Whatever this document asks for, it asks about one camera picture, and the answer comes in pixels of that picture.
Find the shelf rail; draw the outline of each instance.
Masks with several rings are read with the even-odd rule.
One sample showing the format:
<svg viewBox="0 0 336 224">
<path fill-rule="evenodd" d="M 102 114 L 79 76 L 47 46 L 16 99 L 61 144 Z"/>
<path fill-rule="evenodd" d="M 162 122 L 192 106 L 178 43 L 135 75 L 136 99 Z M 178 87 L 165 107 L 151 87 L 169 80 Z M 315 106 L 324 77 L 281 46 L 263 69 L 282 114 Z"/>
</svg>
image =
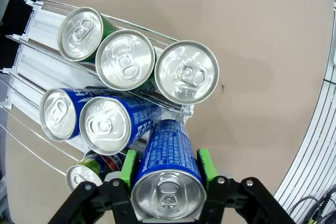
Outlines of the shelf rail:
<svg viewBox="0 0 336 224">
<path fill-rule="evenodd" d="M 7 73 L 9 74 L 11 77 L 13 77 L 15 80 L 18 80 L 20 82 L 22 82 L 23 84 L 27 85 L 28 87 L 34 89 L 35 91 L 39 92 L 40 94 L 43 94 L 43 90 L 41 90 L 40 88 L 38 88 L 37 86 L 34 86 L 33 84 L 28 84 L 28 82 L 24 81 L 23 79 L 19 78 L 18 76 L 13 75 L 12 73 Z M 16 88 L 14 88 L 14 85 L 11 85 L 9 83 L 7 83 L 6 81 L 4 81 L 2 78 L 0 78 L 0 81 L 2 83 L 4 83 L 9 89 L 11 89 L 13 92 L 17 93 L 24 101 L 29 102 L 29 104 L 31 104 L 33 107 L 38 109 L 38 105 L 36 105 L 35 103 L 33 103 L 27 96 L 23 95 L 21 92 L 19 92 Z M 55 145 L 52 141 L 47 140 L 46 138 L 44 138 L 43 136 L 41 136 L 39 133 L 37 133 L 36 131 L 34 131 L 31 127 L 29 127 L 26 123 L 24 123 L 22 120 L 20 120 L 18 117 L 16 117 L 9 109 L 7 109 L 4 106 L 0 106 L 0 108 L 2 110 L 4 110 L 8 115 L 10 115 L 11 117 L 13 117 L 17 122 L 19 122 L 23 127 L 25 127 L 26 129 L 28 129 L 29 131 L 31 131 L 34 135 L 36 135 L 38 138 L 42 139 L 44 142 L 48 143 L 49 145 L 51 145 L 53 148 L 57 149 L 58 151 L 60 151 L 61 153 L 63 153 L 64 155 L 68 156 L 69 158 L 71 158 L 72 160 L 74 160 L 75 162 L 78 162 L 79 159 L 75 158 L 74 156 L 72 156 L 71 154 L 67 153 L 66 151 L 64 151 L 62 148 L 58 147 L 57 145 Z M 49 167 L 51 167 L 52 169 L 54 169 L 55 171 L 59 172 L 60 174 L 65 176 L 65 173 L 62 172 L 61 170 L 59 170 L 58 168 L 56 168 L 55 166 L 53 166 L 52 164 L 50 164 L 48 161 L 46 161 L 45 159 L 43 159 L 42 157 L 40 157 L 38 154 L 36 154 L 34 151 L 32 151 L 29 147 L 27 147 L 24 143 L 22 143 L 12 132 L 10 132 L 10 130 L 5 126 L 0 124 L 0 127 L 3 128 L 12 138 L 14 138 L 21 146 L 23 146 L 25 149 L 27 149 L 30 153 L 32 153 L 34 156 L 36 156 L 39 160 L 41 160 L 43 163 L 45 163 L 46 165 L 48 165 Z M 141 149 L 145 148 L 146 145 L 146 140 L 144 139 L 139 139 L 135 142 L 133 142 L 134 145 L 140 147 Z"/>
<path fill-rule="evenodd" d="M 69 7 L 69 8 L 72 8 L 72 9 L 77 9 L 78 7 L 77 6 L 73 6 L 73 5 L 68 5 L 68 4 L 64 4 L 64 3 L 61 3 L 61 2 L 57 2 L 57 1 L 53 1 L 53 0 L 35 0 L 35 1 L 40 1 L 40 2 L 43 2 L 42 4 L 41 3 L 38 3 L 38 2 L 32 2 L 33 5 L 35 6 L 40 6 L 40 7 L 47 7 L 47 8 L 50 8 L 50 9 L 53 9 L 53 10 L 58 10 L 58 11 L 61 11 L 61 12 L 65 12 L 65 13 L 70 13 L 70 11 L 68 10 L 64 10 L 62 8 L 57 8 L 57 7 L 54 7 L 54 6 L 50 6 L 50 5 L 45 5 L 44 2 L 47 2 L 47 3 L 51 3 L 51 4 L 56 4 L 56 5 L 60 5 L 60 6 L 64 6 L 64 7 Z M 173 38 L 173 37 L 170 37 L 170 36 L 167 36 L 165 34 L 162 34 L 162 33 L 159 33 L 157 31 L 154 31 L 152 29 L 149 29 L 149 28 L 146 28 L 146 27 L 143 27 L 143 26 L 140 26 L 140 25 L 137 25 L 135 23 L 132 23 L 132 22 L 129 22 L 127 20 L 124 20 L 124 19 L 120 19 L 120 18 L 116 18 L 116 17 L 112 17 L 110 15 L 106 15 L 106 14 L 103 14 L 101 13 L 102 16 L 104 16 L 105 18 L 107 19 L 111 19 L 111 20 L 114 20 L 114 21 L 118 21 L 118 22 L 121 22 L 123 24 L 126 24 L 126 25 L 130 25 L 130 26 L 133 26 L 133 27 L 136 27 L 138 29 L 141 29 L 141 30 L 144 30 L 144 31 L 147 31 L 149 33 L 152 33 L 152 34 L 155 34 L 155 35 L 158 35 L 158 36 L 161 36 L 165 39 L 168 39 L 172 42 L 177 42 L 178 40 Z M 165 46 L 168 46 L 167 43 L 164 43 L 162 41 L 159 41 L 159 40 L 156 40 L 156 39 L 153 39 L 151 37 L 148 37 L 149 40 L 151 41 L 155 41 L 155 42 L 158 42 L 158 43 L 161 43 Z"/>
<path fill-rule="evenodd" d="M 43 54 L 46 54 L 46 55 L 52 57 L 53 59 L 56 59 L 56 60 L 58 60 L 62 63 L 65 63 L 65 64 L 67 64 L 71 67 L 74 67 L 74 68 L 80 70 L 81 72 L 89 74 L 92 77 L 94 77 L 95 79 L 100 80 L 99 77 L 98 77 L 98 74 L 95 71 L 93 71 L 92 69 L 86 68 L 86 67 L 84 67 L 84 66 L 82 66 L 78 63 L 68 61 L 65 58 L 62 58 L 59 55 L 57 55 L 57 54 L 55 54 L 55 53 L 53 53 L 53 52 L 51 52 L 51 51 L 49 51 L 45 48 L 42 48 L 38 45 L 34 45 L 30 41 L 25 41 L 22 38 L 16 38 L 13 35 L 6 35 L 6 38 L 11 39 L 11 40 L 13 40 L 13 41 L 15 41 L 15 42 L 17 42 L 21 45 L 32 48 L 36 51 L 39 51 Z M 186 116 L 192 116 L 192 112 L 190 111 L 190 106 L 188 106 L 188 105 L 182 105 L 181 106 L 181 105 L 178 105 L 178 104 L 166 102 L 164 100 L 160 100 L 159 98 L 157 98 L 153 95 L 143 93 L 143 92 L 139 92 L 139 91 L 126 91 L 126 92 L 131 94 L 131 95 L 134 95 L 136 97 L 140 97 L 140 98 L 143 98 L 143 99 L 145 99 L 149 102 L 152 102 L 152 103 L 156 104 L 157 106 L 159 106 L 159 107 L 161 107 L 165 110 L 169 110 L 171 112 L 179 113 L 179 114 L 186 115 Z"/>
</svg>

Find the aluminum can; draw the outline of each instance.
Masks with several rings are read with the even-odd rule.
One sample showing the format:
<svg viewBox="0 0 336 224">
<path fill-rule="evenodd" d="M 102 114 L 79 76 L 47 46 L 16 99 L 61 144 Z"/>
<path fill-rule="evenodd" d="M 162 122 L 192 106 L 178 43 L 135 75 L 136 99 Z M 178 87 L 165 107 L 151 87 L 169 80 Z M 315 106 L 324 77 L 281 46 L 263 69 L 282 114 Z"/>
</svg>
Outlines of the aluminum can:
<svg viewBox="0 0 336 224">
<path fill-rule="evenodd" d="M 215 90 L 219 67 L 214 54 L 194 41 L 168 46 L 154 69 L 158 89 L 169 100 L 182 105 L 204 101 Z"/>
<path fill-rule="evenodd" d="M 118 95 L 107 89 L 50 89 L 42 97 L 39 117 L 46 135 L 64 141 L 79 134 L 79 115 L 93 97 Z"/>
<path fill-rule="evenodd" d="M 96 10 L 78 8 L 67 15 L 59 28 L 59 51 L 70 61 L 94 62 L 100 43 L 116 30 L 116 26 Z"/>
<path fill-rule="evenodd" d="M 161 108 L 137 97 L 96 97 L 83 108 L 80 133 L 96 153 L 122 151 L 161 119 Z"/>
<path fill-rule="evenodd" d="M 96 69 L 99 78 L 114 90 L 139 88 L 154 70 L 156 54 L 142 33 L 119 30 L 110 34 L 98 48 Z"/>
<path fill-rule="evenodd" d="M 70 191 L 84 181 L 100 186 L 109 173 L 121 170 L 124 160 L 125 156 L 121 153 L 112 156 L 89 154 L 67 170 L 67 186 Z"/>
<path fill-rule="evenodd" d="M 206 199 L 188 132 L 175 120 L 152 130 L 134 180 L 131 202 L 141 218 L 197 218 Z"/>
</svg>

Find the blue can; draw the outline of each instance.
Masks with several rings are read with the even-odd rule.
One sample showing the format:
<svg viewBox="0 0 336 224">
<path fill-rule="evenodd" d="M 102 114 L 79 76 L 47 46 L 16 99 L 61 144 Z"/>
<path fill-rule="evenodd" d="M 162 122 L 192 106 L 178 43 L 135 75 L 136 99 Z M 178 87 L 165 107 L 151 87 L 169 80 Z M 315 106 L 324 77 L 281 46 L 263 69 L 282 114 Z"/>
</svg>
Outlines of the blue can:
<svg viewBox="0 0 336 224">
<path fill-rule="evenodd" d="M 134 183 L 131 202 L 142 218 L 192 218 L 201 212 L 206 193 L 182 123 L 156 124 Z"/>
<path fill-rule="evenodd" d="M 96 97 L 83 108 L 80 133 L 96 153 L 122 151 L 161 119 L 161 108 L 131 96 Z"/>
<path fill-rule="evenodd" d="M 79 134 L 79 116 L 93 97 L 118 95 L 108 89 L 51 89 L 42 97 L 39 116 L 42 129 L 52 140 L 64 141 Z"/>
</svg>

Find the silver can top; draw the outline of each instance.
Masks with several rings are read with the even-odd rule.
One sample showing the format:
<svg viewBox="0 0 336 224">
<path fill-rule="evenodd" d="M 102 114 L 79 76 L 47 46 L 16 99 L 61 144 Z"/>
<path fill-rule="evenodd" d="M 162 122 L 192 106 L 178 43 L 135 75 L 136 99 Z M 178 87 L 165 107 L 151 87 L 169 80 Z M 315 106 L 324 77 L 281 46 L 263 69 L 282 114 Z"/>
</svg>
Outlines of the silver can top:
<svg viewBox="0 0 336 224">
<path fill-rule="evenodd" d="M 126 147 L 131 135 L 131 119 L 117 99 L 95 97 L 83 107 L 79 128 L 93 151 L 113 155 Z"/>
<path fill-rule="evenodd" d="M 66 182 L 70 191 L 84 181 L 93 182 L 97 186 L 102 185 L 101 178 L 86 166 L 74 165 L 67 170 Z"/>
<path fill-rule="evenodd" d="M 89 7 L 69 13 L 58 30 L 60 53 L 71 61 L 81 61 L 99 46 L 103 36 L 100 14 Z"/>
<path fill-rule="evenodd" d="M 39 116 L 42 129 L 52 140 L 67 140 L 74 132 L 76 110 L 71 98 L 61 89 L 51 89 L 43 95 Z"/>
<path fill-rule="evenodd" d="M 132 206 L 142 218 L 166 220 L 198 216 L 205 199 L 205 189 L 197 178 L 173 169 L 144 175 L 131 193 Z"/>
<path fill-rule="evenodd" d="M 100 79 L 115 90 L 132 90 L 153 72 L 155 50 L 150 41 L 134 30 L 110 34 L 98 48 L 96 68 Z"/>
<path fill-rule="evenodd" d="M 168 46 L 155 65 L 155 80 L 161 93 L 183 105 L 202 102 L 217 86 L 219 67 L 214 54 L 194 41 Z"/>
</svg>

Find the green gripper pad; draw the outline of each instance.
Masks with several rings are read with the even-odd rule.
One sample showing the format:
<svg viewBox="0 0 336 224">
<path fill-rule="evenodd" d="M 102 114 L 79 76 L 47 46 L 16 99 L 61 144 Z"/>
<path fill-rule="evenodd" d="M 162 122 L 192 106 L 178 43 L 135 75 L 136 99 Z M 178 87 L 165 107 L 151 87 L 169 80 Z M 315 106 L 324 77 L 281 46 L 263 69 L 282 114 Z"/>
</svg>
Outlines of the green gripper pad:
<svg viewBox="0 0 336 224">
<path fill-rule="evenodd" d="M 210 182 L 217 176 L 217 171 L 208 149 L 197 150 L 197 164 L 204 180 L 205 189 L 208 191 Z"/>
<path fill-rule="evenodd" d="M 137 171 L 139 159 L 135 150 L 128 150 L 124 164 L 121 169 L 120 179 L 122 179 L 131 191 L 135 173 Z"/>
</svg>

